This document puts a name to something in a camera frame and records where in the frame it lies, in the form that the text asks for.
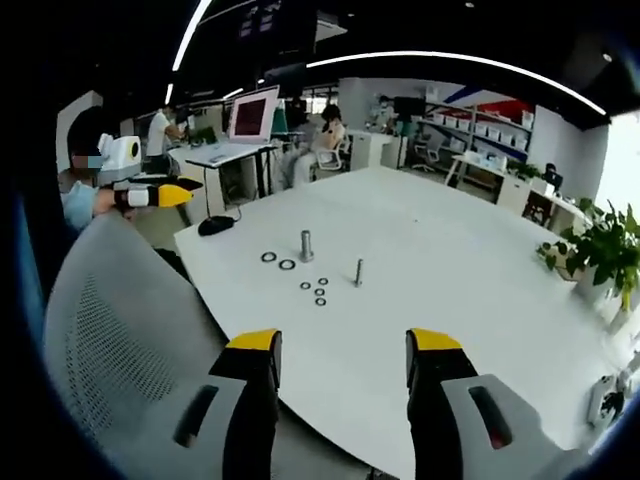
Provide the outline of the person's left hand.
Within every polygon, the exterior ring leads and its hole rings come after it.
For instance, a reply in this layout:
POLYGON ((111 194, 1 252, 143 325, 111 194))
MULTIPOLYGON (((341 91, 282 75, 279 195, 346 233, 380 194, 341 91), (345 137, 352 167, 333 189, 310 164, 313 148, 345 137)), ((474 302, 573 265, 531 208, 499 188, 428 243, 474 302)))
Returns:
POLYGON ((125 190, 99 189, 94 198, 93 216, 96 217, 112 211, 118 211, 127 220, 132 220, 135 217, 135 210, 128 207, 125 190))

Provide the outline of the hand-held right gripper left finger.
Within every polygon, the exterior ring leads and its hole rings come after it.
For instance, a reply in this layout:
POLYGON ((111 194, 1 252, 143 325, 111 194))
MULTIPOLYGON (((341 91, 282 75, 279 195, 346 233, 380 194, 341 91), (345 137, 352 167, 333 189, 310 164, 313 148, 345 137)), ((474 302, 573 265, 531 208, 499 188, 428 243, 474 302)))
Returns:
POLYGON ((209 372, 180 383, 164 407, 166 479, 269 479, 278 421, 282 333, 242 333, 209 372))

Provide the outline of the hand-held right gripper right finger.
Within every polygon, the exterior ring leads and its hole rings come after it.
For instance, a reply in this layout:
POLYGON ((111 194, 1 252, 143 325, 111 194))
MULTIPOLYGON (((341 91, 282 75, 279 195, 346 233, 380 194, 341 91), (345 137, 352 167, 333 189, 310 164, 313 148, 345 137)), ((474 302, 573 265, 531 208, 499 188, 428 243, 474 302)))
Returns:
POLYGON ((478 374, 457 340, 411 328, 406 358, 416 478, 563 477, 563 451, 538 412, 496 376, 478 374))

